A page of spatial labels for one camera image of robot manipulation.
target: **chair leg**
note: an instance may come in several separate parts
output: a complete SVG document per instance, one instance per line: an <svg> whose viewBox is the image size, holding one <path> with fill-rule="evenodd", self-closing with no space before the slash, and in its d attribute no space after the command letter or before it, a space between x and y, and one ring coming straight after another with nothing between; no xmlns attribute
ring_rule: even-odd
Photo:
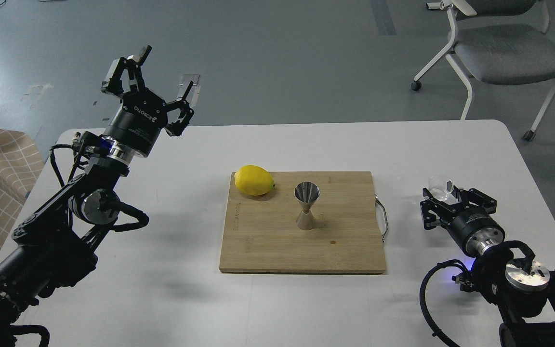
<svg viewBox="0 0 555 347"><path fill-rule="evenodd" d="M528 130L522 137L523 140L532 141L532 139L535 137L535 134L537 133L537 127L539 126L541 119L545 116L545 113L547 112L549 104L554 99L554 97L555 97L555 79L553 79L553 85L551 86L551 89L549 90L548 95L546 96L545 101L543 102L543 105L539 110L539 113L537 114L537 118L535 118L535 122L532 124L532 127L530 128L530 130Z"/></svg>
<svg viewBox="0 0 555 347"><path fill-rule="evenodd" d="M449 42L447 42L447 44L440 50L440 52L438 52L432 58L432 60L429 61L427 65L425 65L421 69L421 71L419 71L419 73L414 76L414 80L412 81L412 84L410 84L410 88L412 88L412 90L414 91L417 91L421 88L421 82L419 81L421 77L423 77L423 75L425 75L430 68L436 65L436 63L438 63L438 61L440 61L443 56L449 53L449 51L451 51L453 49L453 46L455 45L455 38L457 37L458 28L455 21L455 11L453 10L453 7L449 7L449 9L447 10L447 17L449 17L449 26L451 27L451 37L449 37Z"/></svg>
<svg viewBox="0 0 555 347"><path fill-rule="evenodd" d="M447 58L449 65L451 65L453 70L455 70L455 73L458 74L458 77L460 77L460 79L466 86L466 90L468 90L468 98L466 99L466 104L464 105L464 110L462 111L462 117L460 118L460 120L464 120L466 119L466 115L468 114L468 110L472 103L472 96L474 96L474 92L472 91L472 85L468 79L468 75L466 75L464 71L460 68L458 63L455 61L455 58L453 57L453 55L447 54L445 58Z"/></svg>

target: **chair caster wheel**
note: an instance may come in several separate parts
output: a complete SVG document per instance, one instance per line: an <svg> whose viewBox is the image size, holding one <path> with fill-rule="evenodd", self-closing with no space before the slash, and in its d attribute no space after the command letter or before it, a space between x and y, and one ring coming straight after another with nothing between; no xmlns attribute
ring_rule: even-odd
<svg viewBox="0 0 555 347"><path fill-rule="evenodd" d="M421 89L421 82L420 81L414 81L412 83L410 83L410 89L414 90L415 92L417 90Z"/></svg>
<svg viewBox="0 0 555 347"><path fill-rule="evenodd" d="M528 130L524 136L522 136L522 140L526 140L526 141L532 141L533 138L535 138L535 135L537 133L533 132L532 130Z"/></svg>

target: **chair backrest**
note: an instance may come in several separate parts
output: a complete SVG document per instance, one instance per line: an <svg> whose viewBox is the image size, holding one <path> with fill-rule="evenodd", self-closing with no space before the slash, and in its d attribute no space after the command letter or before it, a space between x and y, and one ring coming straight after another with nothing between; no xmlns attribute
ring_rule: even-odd
<svg viewBox="0 0 555 347"><path fill-rule="evenodd" d="M476 15L468 17L458 11L457 20L492 15L520 15L534 6L537 0L467 0L476 11Z"/></svg>

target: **white table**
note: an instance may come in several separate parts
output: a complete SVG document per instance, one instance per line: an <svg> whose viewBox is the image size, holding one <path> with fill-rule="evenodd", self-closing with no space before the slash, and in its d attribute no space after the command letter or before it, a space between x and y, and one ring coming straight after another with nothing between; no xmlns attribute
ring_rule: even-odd
<svg viewBox="0 0 555 347"><path fill-rule="evenodd" d="M390 222L387 273L220 273L230 173L244 164L371 171ZM438 174L496 198L493 217L507 240L528 243L538 261L555 267L555 222L499 121L189 127L181 138L161 134L150 156L135 158L117 184L121 200L143 209L149 225L109 234L97 249L97 270L74 288L55 290L17 323L46 325L53 347L443 346L423 320L419 286L437 262L459 258L470 266L472 259L442 228L423 229L421 189ZM45 169L19 220L56 190ZM0 260L13 248L7 240ZM445 270L430 282L434 318L458 343L500 345L496 306L460 292L453 274ZM549 312L541 321L555 318ZM37 340L24 336L18 346Z"/></svg>

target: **gray chair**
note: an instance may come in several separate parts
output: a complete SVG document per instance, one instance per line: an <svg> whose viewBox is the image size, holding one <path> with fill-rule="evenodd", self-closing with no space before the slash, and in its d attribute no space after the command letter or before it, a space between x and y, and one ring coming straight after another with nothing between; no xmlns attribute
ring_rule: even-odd
<svg viewBox="0 0 555 347"><path fill-rule="evenodd" d="M470 78L493 85L526 85L553 80L553 85L529 131L523 139L534 138L539 122L555 96L555 44L546 38L549 11L542 2L541 30L526 24L458 29L459 20L500 15L520 15L531 9L538 0L443 0L440 9L447 11L451 33L449 42L414 77L410 88L418 91L423 75L442 57L458 74L468 90L468 98L461 119L465 119L472 102Z"/></svg>

